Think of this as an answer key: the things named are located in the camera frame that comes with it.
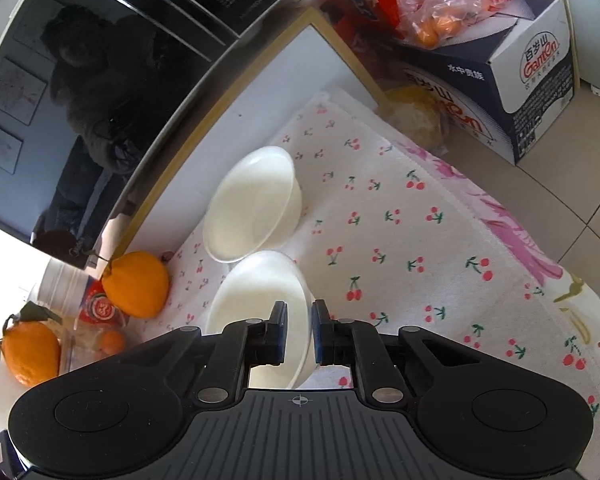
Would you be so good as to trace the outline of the cream bowl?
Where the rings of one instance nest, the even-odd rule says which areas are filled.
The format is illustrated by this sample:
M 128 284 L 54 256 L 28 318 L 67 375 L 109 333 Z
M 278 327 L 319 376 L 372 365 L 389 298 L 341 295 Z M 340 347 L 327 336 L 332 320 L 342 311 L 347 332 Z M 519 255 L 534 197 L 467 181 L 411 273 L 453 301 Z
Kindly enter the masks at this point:
M 258 366 L 249 385 L 260 389 L 295 389 L 314 372 L 314 343 L 310 327 L 313 296 L 291 258 L 264 250 L 238 262 L 227 275 L 211 303 L 204 331 L 218 334 L 231 322 L 268 318 L 274 304 L 287 305 L 285 359 L 279 366 Z

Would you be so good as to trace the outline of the white bowl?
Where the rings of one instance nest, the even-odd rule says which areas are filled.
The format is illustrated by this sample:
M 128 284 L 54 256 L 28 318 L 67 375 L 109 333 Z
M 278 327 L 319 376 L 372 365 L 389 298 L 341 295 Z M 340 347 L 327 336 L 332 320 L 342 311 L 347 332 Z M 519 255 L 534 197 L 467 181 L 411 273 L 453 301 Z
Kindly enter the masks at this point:
M 302 209 L 294 160 L 278 146 L 259 148 L 223 178 L 204 217 L 204 247 L 220 263 L 282 247 Z

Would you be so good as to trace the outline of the glass jar with oranges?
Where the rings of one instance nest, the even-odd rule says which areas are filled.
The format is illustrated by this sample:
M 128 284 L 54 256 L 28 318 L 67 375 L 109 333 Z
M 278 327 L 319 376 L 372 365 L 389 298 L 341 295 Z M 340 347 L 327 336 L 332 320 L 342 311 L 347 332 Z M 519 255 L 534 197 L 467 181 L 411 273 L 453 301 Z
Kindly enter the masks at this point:
M 106 296 L 102 283 L 88 276 L 54 299 L 62 321 L 60 372 L 65 374 L 117 353 L 128 342 L 129 317 Z

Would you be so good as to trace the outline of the orange on top of jar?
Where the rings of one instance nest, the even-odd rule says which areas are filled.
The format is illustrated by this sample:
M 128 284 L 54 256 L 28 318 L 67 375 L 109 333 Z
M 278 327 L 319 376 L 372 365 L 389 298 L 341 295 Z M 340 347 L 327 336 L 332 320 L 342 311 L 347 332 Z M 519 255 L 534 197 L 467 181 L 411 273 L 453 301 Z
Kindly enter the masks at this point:
M 0 361 L 25 387 L 35 387 L 59 375 L 61 344 L 50 323 L 62 326 L 62 318 L 33 301 L 3 323 Z

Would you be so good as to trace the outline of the large orange fruit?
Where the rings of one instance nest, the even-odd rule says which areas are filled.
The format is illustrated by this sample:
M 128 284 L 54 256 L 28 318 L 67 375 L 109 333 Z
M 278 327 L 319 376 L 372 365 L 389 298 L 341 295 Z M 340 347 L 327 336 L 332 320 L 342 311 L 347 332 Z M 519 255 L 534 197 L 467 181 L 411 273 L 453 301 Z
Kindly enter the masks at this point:
M 131 318 L 155 318 L 170 292 L 166 265 L 149 252 L 129 252 L 110 260 L 100 281 L 108 299 Z

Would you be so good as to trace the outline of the floral pink cloth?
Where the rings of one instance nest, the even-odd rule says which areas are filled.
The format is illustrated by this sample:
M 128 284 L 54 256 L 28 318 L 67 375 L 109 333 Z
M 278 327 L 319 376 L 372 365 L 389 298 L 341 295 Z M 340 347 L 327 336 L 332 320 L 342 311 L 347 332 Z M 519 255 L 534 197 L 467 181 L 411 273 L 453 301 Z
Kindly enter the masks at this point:
M 594 419 L 579 469 L 600 478 L 600 297 L 464 174 L 409 140 L 396 150 L 412 306 L 443 308 L 430 330 L 577 390 Z

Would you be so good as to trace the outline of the cherry pattern tablecloth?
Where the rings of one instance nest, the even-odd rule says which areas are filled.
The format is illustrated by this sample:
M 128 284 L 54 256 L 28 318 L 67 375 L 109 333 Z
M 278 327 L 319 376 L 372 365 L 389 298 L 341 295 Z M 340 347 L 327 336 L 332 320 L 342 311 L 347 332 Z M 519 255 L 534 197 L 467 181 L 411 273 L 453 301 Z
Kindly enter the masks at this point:
M 444 315 L 442 307 L 414 308 L 408 299 L 400 261 L 406 165 L 396 150 L 405 140 L 367 108 L 319 94 L 269 143 L 294 160 L 302 192 L 284 254 L 333 315 L 371 322 L 383 333 L 428 328 Z

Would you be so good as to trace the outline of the blue white Ganten carton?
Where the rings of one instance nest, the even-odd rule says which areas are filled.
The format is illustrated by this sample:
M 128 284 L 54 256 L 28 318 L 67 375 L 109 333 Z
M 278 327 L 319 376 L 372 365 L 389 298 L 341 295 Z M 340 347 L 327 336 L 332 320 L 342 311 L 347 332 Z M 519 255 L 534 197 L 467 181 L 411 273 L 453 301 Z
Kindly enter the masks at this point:
M 429 91 L 454 126 L 517 165 L 570 103 L 565 0 L 513 0 L 445 47 L 379 46 L 393 77 Z

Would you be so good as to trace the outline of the black microwave oven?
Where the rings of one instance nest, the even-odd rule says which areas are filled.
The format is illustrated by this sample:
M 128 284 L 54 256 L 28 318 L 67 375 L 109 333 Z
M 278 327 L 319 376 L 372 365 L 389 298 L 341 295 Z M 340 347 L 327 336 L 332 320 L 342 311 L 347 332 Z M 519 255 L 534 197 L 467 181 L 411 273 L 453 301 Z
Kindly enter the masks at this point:
M 76 268 L 224 58 L 306 0 L 0 0 L 0 230 Z

